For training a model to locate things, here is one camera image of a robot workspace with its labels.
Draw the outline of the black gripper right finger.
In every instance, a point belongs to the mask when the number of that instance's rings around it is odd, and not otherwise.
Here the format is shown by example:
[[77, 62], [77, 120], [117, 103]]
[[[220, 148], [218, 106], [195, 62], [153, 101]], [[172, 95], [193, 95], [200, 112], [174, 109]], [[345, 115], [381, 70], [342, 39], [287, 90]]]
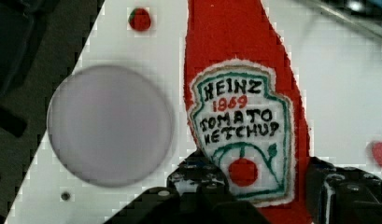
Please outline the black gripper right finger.
[[312, 157], [306, 170], [305, 204], [314, 224], [382, 224], [382, 180]]

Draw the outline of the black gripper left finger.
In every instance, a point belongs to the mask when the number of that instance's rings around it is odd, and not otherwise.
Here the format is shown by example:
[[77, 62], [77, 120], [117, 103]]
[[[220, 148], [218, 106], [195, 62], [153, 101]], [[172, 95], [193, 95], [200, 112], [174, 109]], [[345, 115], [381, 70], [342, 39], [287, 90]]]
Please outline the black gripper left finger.
[[164, 187], [145, 190], [104, 224], [270, 224], [235, 199], [223, 172], [201, 151], [182, 161]]

